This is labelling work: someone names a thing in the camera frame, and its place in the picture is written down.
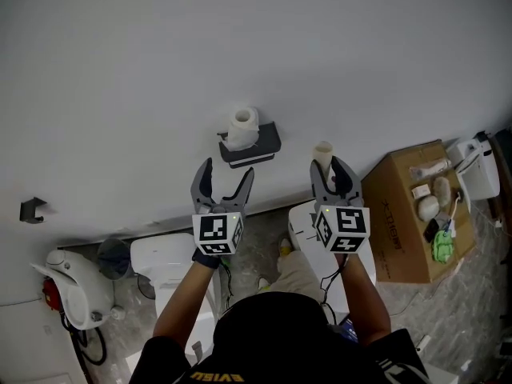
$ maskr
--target toilet paper roll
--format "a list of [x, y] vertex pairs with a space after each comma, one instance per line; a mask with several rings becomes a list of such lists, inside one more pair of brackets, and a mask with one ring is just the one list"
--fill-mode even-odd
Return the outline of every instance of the toilet paper roll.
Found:
[[313, 159], [322, 167], [323, 177], [329, 180], [330, 162], [333, 158], [333, 146], [326, 141], [319, 142], [313, 148]]
[[230, 116], [227, 140], [222, 141], [228, 150], [246, 150], [259, 138], [258, 111], [247, 107]]

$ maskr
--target toilet paper holder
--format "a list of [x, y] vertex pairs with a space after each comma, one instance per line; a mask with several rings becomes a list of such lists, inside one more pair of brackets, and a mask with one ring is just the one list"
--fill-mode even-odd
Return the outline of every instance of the toilet paper holder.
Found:
[[45, 220], [44, 217], [36, 216], [35, 210], [45, 204], [46, 202], [39, 198], [32, 198], [29, 201], [22, 202], [19, 210], [20, 222], [31, 223], [32, 225], [43, 223]]
[[[281, 149], [281, 139], [275, 122], [259, 125], [259, 138], [251, 148], [246, 150], [229, 151], [222, 143], [218, 143], [221, 157], [224, 162], [230, 164], [231, 169], [253, 165], [255, 163], [269, 161]], [[218, 136], [225, 140], [227, 132], [219, 133]]]

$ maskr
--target white ball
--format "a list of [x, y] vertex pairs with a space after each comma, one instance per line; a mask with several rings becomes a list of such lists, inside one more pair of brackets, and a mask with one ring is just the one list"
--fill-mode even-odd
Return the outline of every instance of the white ball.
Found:
[[435, 215], [439, 213], [439, 201], [433, 196], [427, 196], [419, 201], [418, 204], [418, 216], [424, 222], [428, 222], [435, 218]]

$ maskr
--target shoe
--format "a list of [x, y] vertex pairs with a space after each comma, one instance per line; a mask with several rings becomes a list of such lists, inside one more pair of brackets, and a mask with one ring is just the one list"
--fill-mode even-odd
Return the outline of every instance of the shoe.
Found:
[[267, 290], [270, 286], [270, 282], [263, 277], [258, 279], [258, 291]]
[[291, 252], [294, 251], [294, 247], [292, 246], [290, 240], [286, 236], [283, 236], [279, 239], [279, 257], [288, 256]]

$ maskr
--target hand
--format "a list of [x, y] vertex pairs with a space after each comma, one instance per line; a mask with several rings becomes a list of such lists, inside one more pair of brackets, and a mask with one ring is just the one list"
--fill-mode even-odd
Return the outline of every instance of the hand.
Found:
[[209, 256], [203, 254], [203, 252], [201, 252], [198, 247], [196, 248], [194, 254], [192, 255], [192, 260], [211, 269], [217, 269], [221, 264], [221, 259], [218, 255]]
[[336, 258], [336, 262], [338, 262], [338, 266], [341, 270], [346, 266], [346, 262], [349, 260], [349, 255], [346, 253], [335, 253], [334, 257]]

